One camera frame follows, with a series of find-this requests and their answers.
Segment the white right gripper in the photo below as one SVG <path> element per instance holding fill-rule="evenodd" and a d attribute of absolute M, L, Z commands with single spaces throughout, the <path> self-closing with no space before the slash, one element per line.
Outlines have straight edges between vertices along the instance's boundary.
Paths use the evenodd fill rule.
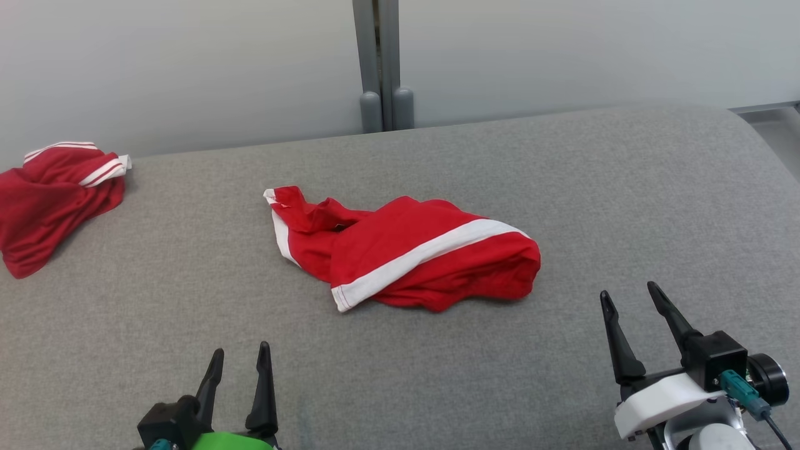
<path fill-rule="evenodd" d="M 688 355 L 688 340 L 702 336 L 673 304 L 657 282 L 648 281 L 652 303 L 671 330 L 682 357 Z M 600 293 L 603 321 L 615 382 L 628 385 L 646 375 L 618 322 L 618 310 L 608 291 Z M 712 424 L 729 425 L 729 402 L 724 391 L 706 391 L 689 375 L 668 376 L 632 394 L 614 411 L 618 436 L 631 438 L 637 432 L 656 431 L 660 441 L 678 441 Z"/>

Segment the red shorts with white stripe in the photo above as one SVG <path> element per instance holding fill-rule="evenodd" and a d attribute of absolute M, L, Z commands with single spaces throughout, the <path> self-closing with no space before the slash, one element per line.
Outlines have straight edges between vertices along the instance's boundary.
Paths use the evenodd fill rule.
<path fill-rule="evenodd" d="M 518 300 L 542 267 L 528 234 L 443 199 L 402 196 L 361 211 L 331 197 L 308 202 L 295 186 L 263 196 L 278 250 L 329 284 L 340 313 L 366 300 L 434 313 L 471 297 Z"/>

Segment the grey wall pillar frame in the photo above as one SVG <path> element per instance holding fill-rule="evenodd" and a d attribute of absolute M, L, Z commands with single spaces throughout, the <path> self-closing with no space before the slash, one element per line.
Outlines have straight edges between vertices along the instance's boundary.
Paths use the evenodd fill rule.
<path fill-rule="evenodd" d="M 351 0 L 365 134 L 415 127 L 414 93 L 400 78 L 398 0 Z"/>

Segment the grey wall base rail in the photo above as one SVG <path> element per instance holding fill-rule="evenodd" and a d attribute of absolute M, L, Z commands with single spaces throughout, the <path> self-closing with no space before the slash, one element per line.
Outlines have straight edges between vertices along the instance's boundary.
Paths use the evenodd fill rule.
<path fill-rule="evenodd" d="M 729 108 L 734 114 L 748 114 L 748 113 L 758 113 L 761 111 L 772 111 L 772 110 L 780 110 L 783 108 L 800 108 L 800 100 L 795 101 L 787 101 L 787 102 L 777 102 L 771 104 L 760 104 L 760 105 L 752 105 L 752 106 L 738 106 L 734 108 Z"/>

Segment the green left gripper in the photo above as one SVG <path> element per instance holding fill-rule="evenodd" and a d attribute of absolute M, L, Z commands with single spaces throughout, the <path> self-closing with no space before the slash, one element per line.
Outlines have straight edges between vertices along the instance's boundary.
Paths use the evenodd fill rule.
<path fill-rule="evenodd" d="M 198 405 L 197 420 L 203 426 L 212 425 L 216 390 L 222 381 L 223 365 L 224 350 L 218 348 L 212 354 L 195 396 Z M 209 432 L 200 435 L 191 450 L 282 450 L 276 439 L 278 415 L 274 374 L 271 347 L 266 341 L 260 342 L 256 371 L 256 391 L 251 412 L 245 422 L 246 432 L 215 432 L 211 428 Z"/>

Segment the red basketball jersey white sleeves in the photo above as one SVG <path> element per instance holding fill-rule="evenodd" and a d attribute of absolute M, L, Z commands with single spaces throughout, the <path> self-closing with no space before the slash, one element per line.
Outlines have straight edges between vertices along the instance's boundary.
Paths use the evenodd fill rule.
<path fill-rule="evenodd" d="M 36 273 L 80 225 L 117 208 L 132 166 L 92 142 L 58 142 L 0 173 L 0 254 L 11 276 Z"/>

